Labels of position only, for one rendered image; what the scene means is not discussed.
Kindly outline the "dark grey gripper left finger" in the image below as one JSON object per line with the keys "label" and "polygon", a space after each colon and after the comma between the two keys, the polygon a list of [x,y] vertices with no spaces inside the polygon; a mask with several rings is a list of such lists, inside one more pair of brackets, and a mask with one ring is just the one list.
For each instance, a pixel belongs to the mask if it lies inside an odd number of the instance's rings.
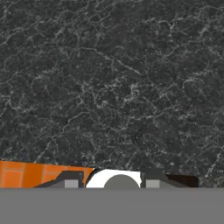
{"label": "dark grey gripper left finger", "polygon": [[83,178],[82,171],[62,171],[56,179],[37,185],[37,188],[83,188]]}

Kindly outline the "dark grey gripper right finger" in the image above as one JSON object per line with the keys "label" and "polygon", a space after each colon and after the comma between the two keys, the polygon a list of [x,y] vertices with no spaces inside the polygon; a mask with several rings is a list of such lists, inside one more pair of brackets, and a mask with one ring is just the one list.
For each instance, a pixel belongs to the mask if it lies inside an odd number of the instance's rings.
{"label": "dark grey gripper right finger", "polygon": [[141,188],[186,188],[186,185],[170,180],[161,170],[146,169],[141,170]]}

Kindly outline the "white round object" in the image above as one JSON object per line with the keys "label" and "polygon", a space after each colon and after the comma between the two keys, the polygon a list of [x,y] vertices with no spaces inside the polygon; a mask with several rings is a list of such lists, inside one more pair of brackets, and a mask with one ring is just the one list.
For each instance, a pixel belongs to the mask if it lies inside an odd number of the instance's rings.
{"label": "white round object", "polygon": [[86,188],[105,188],[116,190],[137,189],[140,187],[139,171],[96,170],[89,175]]}

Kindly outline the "dark brown cupboard front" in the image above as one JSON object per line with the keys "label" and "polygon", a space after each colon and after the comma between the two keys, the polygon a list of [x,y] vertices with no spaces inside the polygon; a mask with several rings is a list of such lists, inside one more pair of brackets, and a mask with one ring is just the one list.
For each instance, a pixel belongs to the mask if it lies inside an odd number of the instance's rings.
{"label": "dark brown cupboard front", "polygon": [[179,175],[179,174],[166,174],[166,177],[169,180],[177,182],[187,187],[198,187],[199,178],[190,175]]}

